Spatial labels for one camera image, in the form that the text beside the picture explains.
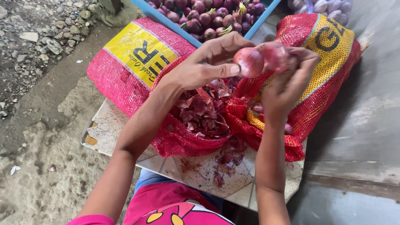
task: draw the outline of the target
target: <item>right hand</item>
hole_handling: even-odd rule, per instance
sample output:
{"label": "right hand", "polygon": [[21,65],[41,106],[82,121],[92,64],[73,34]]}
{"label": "right hand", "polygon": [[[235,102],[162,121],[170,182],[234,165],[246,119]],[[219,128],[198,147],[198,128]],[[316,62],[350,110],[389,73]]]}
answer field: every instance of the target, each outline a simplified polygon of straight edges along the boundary
{"label": "right hand", "polygon": [[306,48],[287,47],[288,68],[277,74],[262,93],[264,121],[270,126],[284,126],[290,111],[307,88],[320,56]]}

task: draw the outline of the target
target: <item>left hand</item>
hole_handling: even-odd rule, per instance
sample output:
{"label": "left hand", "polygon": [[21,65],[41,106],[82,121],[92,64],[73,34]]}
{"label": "left hand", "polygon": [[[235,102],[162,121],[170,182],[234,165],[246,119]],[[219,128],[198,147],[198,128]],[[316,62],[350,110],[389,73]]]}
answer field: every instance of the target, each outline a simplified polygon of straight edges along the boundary
{"label": "left hand", "polygon": [[232,63],[233,56],[242,48],[255,46],[237,32],[206,41],[162,80],[179,84],[184,90],[194,90],[217,78],[239,75],[240,66]]}

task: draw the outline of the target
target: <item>pink shirt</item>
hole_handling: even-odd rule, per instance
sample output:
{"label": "pink shirt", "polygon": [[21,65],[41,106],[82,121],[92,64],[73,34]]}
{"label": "pink shirt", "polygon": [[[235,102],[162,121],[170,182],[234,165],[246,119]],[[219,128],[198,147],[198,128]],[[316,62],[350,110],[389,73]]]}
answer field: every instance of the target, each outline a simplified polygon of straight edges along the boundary
{"label": "pink shirt", "polygon": [[[122,225],[234,225],[198,191],[180,183],[157,183],[138,189]],[[114,225],[105,215],[87,215],[67,225]]]}

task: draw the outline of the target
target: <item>jeans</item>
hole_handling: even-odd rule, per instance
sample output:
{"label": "jeans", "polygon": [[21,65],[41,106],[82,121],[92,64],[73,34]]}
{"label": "jeans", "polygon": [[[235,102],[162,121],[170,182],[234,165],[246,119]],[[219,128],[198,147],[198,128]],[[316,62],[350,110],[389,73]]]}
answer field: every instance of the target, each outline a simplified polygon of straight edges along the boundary
{"label": "jeans", "polygon": [[[150,184],[156,184],[156,183],[179,183],[177,181],[171,180],[167,177],[164,177],[160,174],[157,173],[153,173],[147,169],[142,169],[142,171],[140,172],[140,176],[138,181],[136,182],[136,186],[135,186],[135,192],[133,193],[133,195],[136,194],[136,192],[138,191],[138,189],[142,186],[145,185],[150,185]],[[189,188],[196,190],[198,192],[200,192],[200,194],[207,199],[211,204],[213,204],[215,207],[217,207],[220,212],[222,212],[222,204],[224,203],[224,200],[222,198],[219,198],[217,196],[214,196],[212,194],[197,190],[196,188],[190,187]]]}

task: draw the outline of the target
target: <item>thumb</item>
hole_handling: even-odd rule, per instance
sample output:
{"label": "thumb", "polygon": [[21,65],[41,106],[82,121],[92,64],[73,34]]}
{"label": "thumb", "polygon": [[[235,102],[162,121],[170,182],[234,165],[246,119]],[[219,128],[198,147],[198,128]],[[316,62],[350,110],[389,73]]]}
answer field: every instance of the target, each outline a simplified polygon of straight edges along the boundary
{"label": "thumb", "polygon": [[203,68],[204,72],[209,77],[231,77],[240,74],[240,66],[234,63],[225,63],[218,66],[206,64]]}

